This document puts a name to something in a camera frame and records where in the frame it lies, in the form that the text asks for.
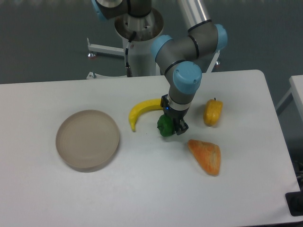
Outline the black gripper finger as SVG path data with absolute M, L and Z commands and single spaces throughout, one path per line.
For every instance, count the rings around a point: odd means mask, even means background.
M 188 130 L 188 125 L 183 119 L 174 120 L 174 127 L 177 135 L 181 135 Z

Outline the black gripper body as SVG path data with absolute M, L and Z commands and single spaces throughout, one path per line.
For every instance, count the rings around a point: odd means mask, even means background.
M 160 105 L 164 111 L 164 114 L 170 116 L 174 120 L 184 119 L 187 114 L 191 103 L 178 104 L 174 102 L 168 94 L 161 97 Z

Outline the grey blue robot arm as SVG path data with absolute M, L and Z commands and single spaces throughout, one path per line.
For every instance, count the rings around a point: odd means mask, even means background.
M 141 114 L 162 110 L 164 114 L 157 123 L 161 135 L 184 133 L 188 128 L 184 116 L 202 79 L 202 71 L 194 60 L 219 52 L 227 45 L 226 30 L 212 22 L 202 0 L 180 0 L 178 4 L 187 25 L 187 36 L 174 40 L 162 34 L 162 15 L 150 0 L 92 2 L 99 20 L 114 19 L 123 48 L 90 45 L 89 50 L 122 55 L 128 77 L 151 75 L 160 70 L 170 85 L 161 99 L 147 100 L 132 108 L 128 116 L 132 130 Z

